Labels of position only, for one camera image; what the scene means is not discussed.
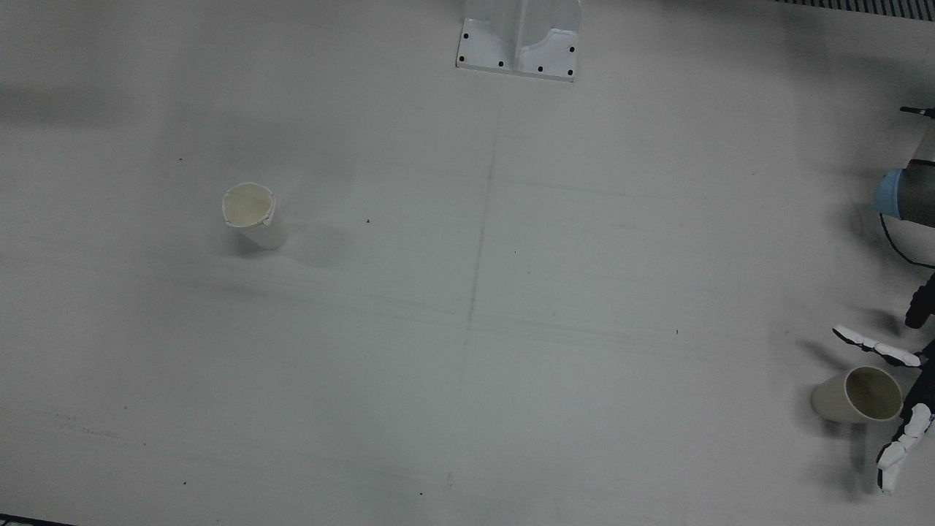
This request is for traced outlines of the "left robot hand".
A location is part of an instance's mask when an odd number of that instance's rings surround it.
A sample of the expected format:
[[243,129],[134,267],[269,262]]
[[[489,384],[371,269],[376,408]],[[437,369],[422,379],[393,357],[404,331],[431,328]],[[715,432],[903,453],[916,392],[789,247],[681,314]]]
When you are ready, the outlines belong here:
[[879,450],[876,459],[876,485],[882,493],[892,494],[909,453],[920,443],[933,423],[934,343],[930,342],[921,351],[909,352],[891,344],[878,342],[841,325],[832,327],[832,332],[842,342],[858,347],[864,352],[874,353],[891,366],[913,367],[920,372],[903,400],[899,412],[901,426],[891,442]]

